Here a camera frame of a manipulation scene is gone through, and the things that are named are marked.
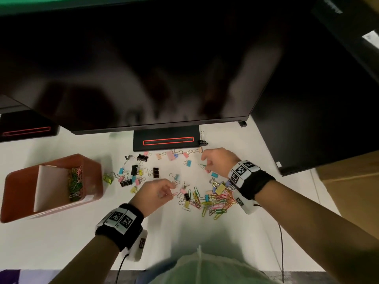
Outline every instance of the wire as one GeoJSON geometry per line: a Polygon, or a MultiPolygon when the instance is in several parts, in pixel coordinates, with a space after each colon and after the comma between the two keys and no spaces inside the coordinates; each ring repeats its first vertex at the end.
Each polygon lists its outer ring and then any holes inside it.
{"type": "Polygon", "coordinates": [[[282,243],[282,282],[284,283],[284,247],[283,247],[283,234],[282,234],[282,227],[280,226],[279,222],[279,230],[280,230],[280,241],[282,243]]]}
{"type": "Polygon", "coordinates": [[[124,262],[124,260],[125,260],[125,258],[126,258],[127,256],[129,256],[129,254],[126,254],[125,257],[124,257],[124,259],[121,261],[121,265],[120,265],[120,268],[119,268],[119,270],[118,270],[118,272],[117,272],[116,281],[115,281],[114,284],[117,284],[117,280],[118,280],[118,276],[119,276],[119,274],[120,274],[121,266],[122,266],[122,264],[123,264],[123,262],[124,262]]]}

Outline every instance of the storage box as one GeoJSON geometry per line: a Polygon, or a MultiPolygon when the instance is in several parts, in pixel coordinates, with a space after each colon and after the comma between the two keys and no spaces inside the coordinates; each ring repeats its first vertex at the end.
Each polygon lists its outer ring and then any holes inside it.
{"type": "Polygon", "coordinates": [[[101,165],[80,154],[74,154],[54,161],[41,163],[11,172],[5,179],[3,204],[0,221],[10,222],[24,217],[40,217],[56,213],[71,207],[98,200],[103,196],[101,165]],[[60,168],[73,169],[82,167],[83,193],[79,201],[59,207],[34,212],[35,194],[40,165],[51,165],[60,168]]]}
{"type": "Polygon", "coordinates": [[[342,217],[379,239],[379,151],[317,168],[342,217]]]}

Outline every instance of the right hand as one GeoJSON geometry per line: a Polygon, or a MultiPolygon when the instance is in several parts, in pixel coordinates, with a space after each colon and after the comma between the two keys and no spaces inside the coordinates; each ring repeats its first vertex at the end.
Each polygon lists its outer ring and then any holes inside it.
{"type": "Polygon", "coordinates": [[[232,167],[235,166],[237,162],[241,161],[233,152],[223,147],[206,149],[203,151],[201,160],[207,160],[206,170],[211,170],[225,178],[228,177],[232,167]]]}

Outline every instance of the hand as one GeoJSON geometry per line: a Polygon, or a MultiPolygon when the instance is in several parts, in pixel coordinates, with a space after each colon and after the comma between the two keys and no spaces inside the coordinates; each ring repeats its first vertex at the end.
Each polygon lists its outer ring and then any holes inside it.
{"type": "Polygon", "coordinates": [[[168,179],[147,181],[129,204],[138,208],[147,217],[174,198],[171,189],[175,189],[175,185],[168,179]]]}
{"type": "Polygon", "coordinates": [[[225,148],[206,149],[201,155],[201,160],[207,160],[206,170],[211,170],[220,176],[228,177],[229,171],[237,162],[241,161],[230,150],[225,148]]]}

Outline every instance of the person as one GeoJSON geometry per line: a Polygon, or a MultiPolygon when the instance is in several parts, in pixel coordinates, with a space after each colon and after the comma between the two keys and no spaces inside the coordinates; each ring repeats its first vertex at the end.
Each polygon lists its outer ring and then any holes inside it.
{"type": "MultiPolygon", "coordinates": [[[[207,160],[205,169],[223,177],[228,177],[231,169],[241,162],[233,152],[224,148],[207,149],[201,159],[207,160]]],[[[249,188],[250,191],[255,190],[253,199],[314,261],[340,283],[378,282],[376,270],[379,266],[378,239],[318,203],[282,185],[273,177],[266,178],[268,181],[261,188],[249,188]]],[[[131,208],[134,207],[143,214],[143,217],[147,217],[173,199],[171,190],[174,188],[173,183],[167,179],[146,182],[129,202],[128,205],[131,205],[129,208],[134,211],[131,208]]],[[[121,241],[128,242],[130,238],[135,240],[135,236],[130,234],[121,241]]],[[[96,236],[50,283],[104,283],[112,264],[124,247],[125,245],[120,244],[116,237],[97,232],[96,236]]],[[[220,281],[272,283],[263,273],[245,263],[202,254],[201,251],[183,256],[174,267],[164,272],[160,271],[159,275],[155,276],[151,283],[220,281]]]]}

